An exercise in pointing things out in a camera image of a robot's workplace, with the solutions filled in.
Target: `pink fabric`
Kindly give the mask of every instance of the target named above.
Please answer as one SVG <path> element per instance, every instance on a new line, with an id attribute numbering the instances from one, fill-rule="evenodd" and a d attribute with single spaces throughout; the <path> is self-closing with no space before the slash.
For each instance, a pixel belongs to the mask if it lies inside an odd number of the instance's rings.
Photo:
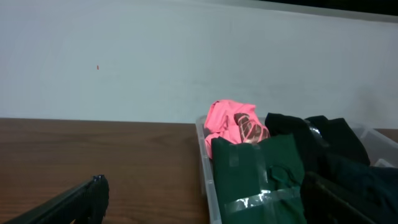
<path id="1" fill-rule="evenodd" d="M 233 144 L 242 143 L 239 126 L 234 120 L 234 115 L 236 113 L 245 113 L 249 115 L 251 122 L 268 130 L 260 123 L 254 112 L 255 109 L 255 105 L 238 103 L 233 100 L 218 100 L 211 105 L 205 122 L 205 128 L 209 129 L 211 133 L 205 139 L 209 158 L 212 158 L 211 139 L 213 138 L 222 137 Z"/>

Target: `brown wooden surface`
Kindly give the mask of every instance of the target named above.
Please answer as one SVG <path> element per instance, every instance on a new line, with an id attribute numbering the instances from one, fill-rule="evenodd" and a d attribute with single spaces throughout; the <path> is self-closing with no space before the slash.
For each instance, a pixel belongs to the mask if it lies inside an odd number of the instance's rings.
<path id="1" fill-rule="evenodd" d="M 0 223 L 93 175 L 103 223 L 208 223 L 194 124 L 0 119 Z"/>

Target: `clear plastic container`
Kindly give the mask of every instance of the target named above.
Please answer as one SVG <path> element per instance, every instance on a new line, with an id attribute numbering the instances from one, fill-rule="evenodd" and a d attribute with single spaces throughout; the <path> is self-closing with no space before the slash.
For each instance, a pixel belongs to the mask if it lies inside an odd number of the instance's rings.
<path id="1" fill-rule="evenodd" d="M 259 118 L 264 124 L 265 118 Z M 214 186 L 213 171 L 207 156 L 205 137 L 209 134 L 204 129 L 206 116 L 197 119 L 196 127 L 200 147 L 200 184 L 202 195 L 207 196 L 209 206 L 210 224 L 221 224 L 220 209 Z M 398 167 L 398 143 L 385 137 L 378 131 L 362 124 L 348 123 L 355 135 L 361 140 L 371 161 L 371 166 Z"/>

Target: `white wall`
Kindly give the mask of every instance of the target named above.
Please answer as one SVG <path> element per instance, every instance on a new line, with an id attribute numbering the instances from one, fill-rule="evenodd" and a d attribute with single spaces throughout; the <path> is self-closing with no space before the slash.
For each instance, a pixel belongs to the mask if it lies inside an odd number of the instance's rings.
<path id="1" fill-rule="evenodd" d="M 0 117 L 192 123 L 231 98 L 259 116 L 398 128 L 397 71 L 394 23 L 188 1 L 0 2 Z"/>

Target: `folded green fabric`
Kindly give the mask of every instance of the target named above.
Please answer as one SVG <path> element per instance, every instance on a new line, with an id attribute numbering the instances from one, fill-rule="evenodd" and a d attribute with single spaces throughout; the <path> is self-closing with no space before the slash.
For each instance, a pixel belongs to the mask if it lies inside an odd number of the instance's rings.
<path id="1" fill-rule="evenodd" d="M 230 207 L 231 202 L 260 194 L 261 190 L 299 186 L 304 178 L 304 168 L 291 134 L 265 139 L 258 146 L 232 144 L 223 138 L 215 138 L 211 141 L 211 150 L 223 224 L 306 223 L 300 197 L 239 211 Z"/>

